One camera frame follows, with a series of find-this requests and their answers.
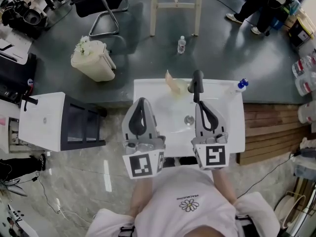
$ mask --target wooden frame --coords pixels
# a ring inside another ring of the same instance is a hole
[[[185,9],[195,9],[195,30],[194,36],[198,36],[199,34],[199,24],[201,19],[201,6],[202,0],[196,0],[196,3],[185,3],[178,2],[178,0],[174,0],[174,2],[165,2],[158,3],[158,0],[152,0],[151,4],[151,19],[150,19],[150,36],[155,36],[156,32],[156,18],[157,18],[157,10],[158,9],[167,9],[167,8],[185,8]]]

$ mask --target black faucet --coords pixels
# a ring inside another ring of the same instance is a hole
[[[199,94],[204,92],[203,89],[204,74],[201,70],[195,70],[192,76],[192,81],[189,84],[188,91],[194,94],[193,101],[199,102]]]

